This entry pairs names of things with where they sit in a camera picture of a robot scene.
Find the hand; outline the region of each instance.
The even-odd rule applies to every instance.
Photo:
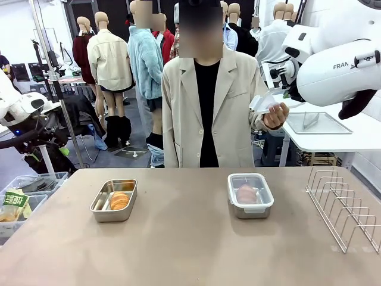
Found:
[[[280,128],[286,121],[290,108],[282,102],[280,105],[277,104],[269,110],[270,113],[265,114],[263,117],[264,124],[270,129]]]

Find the light blue fleece jacket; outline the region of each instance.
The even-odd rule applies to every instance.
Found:
[[[133,77],[140,93],[148,100],[161,97],[163,58],[151,31],[130,26],[128,52]]]

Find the beige blazer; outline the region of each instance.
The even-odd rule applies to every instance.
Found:
[[[91,75],[111,91],[129,88],[132,75],[127,61],[127,43],[107,29],[101,29],[88,43]]]
[[[204,137],[193,58],[164,66],[163,140],[165,167],[199,167]],[[255,58],[223,47],[217,75],[212,133],[220,167],[253,167],[251,129],[265,129],[249,104],[264,95]]]

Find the metal dish rack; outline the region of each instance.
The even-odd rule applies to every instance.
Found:
[[[349,184],[344,182],[334,167],[313,167],[306,190],[320,216],[331,231],[344,253],[347,253],[356,229],[360,229],[377,254],[380,254],[381,239],[375,239],[377,217],[370,214]]]

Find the snack bag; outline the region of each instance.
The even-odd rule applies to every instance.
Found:
[[[0,208],[0,222],[16,222],[21,214],[27,219],[32,212],[28,201],[22,189],[9,189]]]

